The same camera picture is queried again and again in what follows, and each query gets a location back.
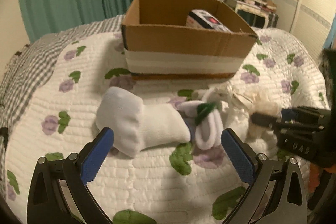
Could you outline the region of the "cream fluffy soft item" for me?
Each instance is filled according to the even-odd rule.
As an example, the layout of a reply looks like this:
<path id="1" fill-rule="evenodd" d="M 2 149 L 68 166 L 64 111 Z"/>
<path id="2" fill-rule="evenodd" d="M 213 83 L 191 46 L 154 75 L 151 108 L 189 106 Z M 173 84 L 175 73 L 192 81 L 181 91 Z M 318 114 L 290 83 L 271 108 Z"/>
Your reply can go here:
<path id="1" fill-rule="evenodd" d="M 280 115 L 281 106 L 271 99 L 266 90 L 252 88 L 245 91 L 244 95 L 252 101 L 251 105 L 248 106 L 248 113 L 250 116 L 255 112 L 274 117 Z M 253 124 L 252 120 L 249 119 L 248 134 L 252 139 L 260 139 L 264 132 L 266 132 L 265 128 Z"/>

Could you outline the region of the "white sock bundle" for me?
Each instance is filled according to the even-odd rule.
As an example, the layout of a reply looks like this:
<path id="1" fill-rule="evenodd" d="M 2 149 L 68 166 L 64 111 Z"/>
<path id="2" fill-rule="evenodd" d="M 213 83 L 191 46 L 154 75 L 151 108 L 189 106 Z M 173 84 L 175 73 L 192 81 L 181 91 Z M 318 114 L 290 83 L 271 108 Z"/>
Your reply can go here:
<path id="1" fill-rule="evenodd" d="M 110 128 L 113 146 L 132 158 L 149 147 L 191 140 L 189 128 L 171 104 L 146 105 L 139 96 L 118 87 L 108 88 L 103 95 L 96 126 Z"/>

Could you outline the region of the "patterned tissue pack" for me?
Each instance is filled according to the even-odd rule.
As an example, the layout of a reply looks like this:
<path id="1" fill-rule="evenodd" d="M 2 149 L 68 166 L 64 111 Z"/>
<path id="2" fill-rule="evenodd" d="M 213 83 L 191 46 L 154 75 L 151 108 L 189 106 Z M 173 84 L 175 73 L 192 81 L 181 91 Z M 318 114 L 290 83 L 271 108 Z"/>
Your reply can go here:
<path id="1" fill-rule="evenodd" d="M 194 29 L 208 29 L 218 32 L 231 32 L 217 18 L 205 10 L 191 10 L 186 19 L 186 26 Z"/>

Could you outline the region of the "hanging clothes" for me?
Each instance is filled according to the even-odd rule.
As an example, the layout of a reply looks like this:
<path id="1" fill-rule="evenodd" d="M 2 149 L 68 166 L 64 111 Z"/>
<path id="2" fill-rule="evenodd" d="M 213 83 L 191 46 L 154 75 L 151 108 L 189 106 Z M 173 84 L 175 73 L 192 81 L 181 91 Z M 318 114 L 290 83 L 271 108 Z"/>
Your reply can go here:
<path id="1" fill-rule="evenodd" d="M 323 49 L 332 49 L 335 41 L 335 32 L 336 32 L 336 17 L 334 17 L 331 24 L 329 34 L 324 42 Z"/>

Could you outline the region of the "white floral quilt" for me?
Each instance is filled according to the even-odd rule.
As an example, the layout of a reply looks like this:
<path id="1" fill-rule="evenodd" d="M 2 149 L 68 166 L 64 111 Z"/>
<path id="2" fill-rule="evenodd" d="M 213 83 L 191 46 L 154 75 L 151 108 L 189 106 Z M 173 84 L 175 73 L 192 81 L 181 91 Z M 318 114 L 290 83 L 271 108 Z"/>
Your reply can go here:
<path id="1" fill-rule="evenodd" d="M 97 135 L 97 118 L 113 126 L 115 146 L 88 188 L 115 220 L 219 223 L 246 184 L 219 145 L 200 150 L 178 105 L 187 94 L 224 84 L 200 81 L 133 83 L 118 32 L 63 44 L 48 79 L 15 122 L 6 150 L 5 201 L 26 223 L 34 166 L 41 156 L 64 159 Z"/>

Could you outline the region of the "white louvred wardrobe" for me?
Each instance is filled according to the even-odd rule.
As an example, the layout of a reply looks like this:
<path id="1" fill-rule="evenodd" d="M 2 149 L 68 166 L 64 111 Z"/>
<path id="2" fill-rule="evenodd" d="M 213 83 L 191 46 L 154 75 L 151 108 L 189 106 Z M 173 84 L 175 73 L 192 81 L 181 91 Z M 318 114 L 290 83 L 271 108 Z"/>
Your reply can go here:
<path id="1" fill-rule="evenodd" d="M 306 44 L 325 42 L 335 14 L 335 0 L 273 0 L 277 5 L 277 28 L 290 32 Z"/>

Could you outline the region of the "white dressing table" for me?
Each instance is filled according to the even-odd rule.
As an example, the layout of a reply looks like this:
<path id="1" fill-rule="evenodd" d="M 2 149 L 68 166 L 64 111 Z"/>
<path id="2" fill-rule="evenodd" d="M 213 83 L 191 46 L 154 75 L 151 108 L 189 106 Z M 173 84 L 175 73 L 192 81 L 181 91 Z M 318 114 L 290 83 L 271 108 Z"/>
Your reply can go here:
<path id="1" fill-rule="evenodd" d="M 264 18 L 265 22 L 263 28 L 275 28 L 277 26 L 278 16 L 274 12 L 268 11 L 261 6 L 248 4 L 239 0 L 226 0 L 226 3 L 227 5 L 230 5 L 231 9 L 236 13 L 238 13 L 238 11 L 244 11 L 248 14 L 252 14 L 255 17 L 255 20 L 256 16 Z"/>

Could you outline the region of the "grey checked bedsheet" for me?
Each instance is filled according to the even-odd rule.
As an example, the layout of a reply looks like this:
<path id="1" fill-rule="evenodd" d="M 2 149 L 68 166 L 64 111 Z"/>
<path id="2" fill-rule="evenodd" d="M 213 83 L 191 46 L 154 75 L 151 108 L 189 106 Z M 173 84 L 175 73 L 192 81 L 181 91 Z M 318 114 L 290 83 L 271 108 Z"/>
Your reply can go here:
<path id="1" fill-rule="evenodd" d="M 62 50 L 76 40 L 94 34 L 119 32 L 123 15 L 44 35 L 13 55 L 1 82 L 1 165 L 11 128 L 19 120 L 36 89 L 52 75 Z"/>

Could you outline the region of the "brown cardboard box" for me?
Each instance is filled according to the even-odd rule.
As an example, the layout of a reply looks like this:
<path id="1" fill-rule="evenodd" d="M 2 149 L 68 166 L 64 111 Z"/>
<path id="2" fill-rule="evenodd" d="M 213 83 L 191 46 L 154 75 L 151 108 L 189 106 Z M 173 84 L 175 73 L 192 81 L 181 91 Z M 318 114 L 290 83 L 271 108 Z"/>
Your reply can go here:
<path id="1" fill-rule="evenodd" d="M 187 27 L 191 10 L 209 12 L 231 32 Z M 216 0 L 133 0 L 121 29 L 127 67 L 138 80 L 230 79 L 258 40 Z"/>

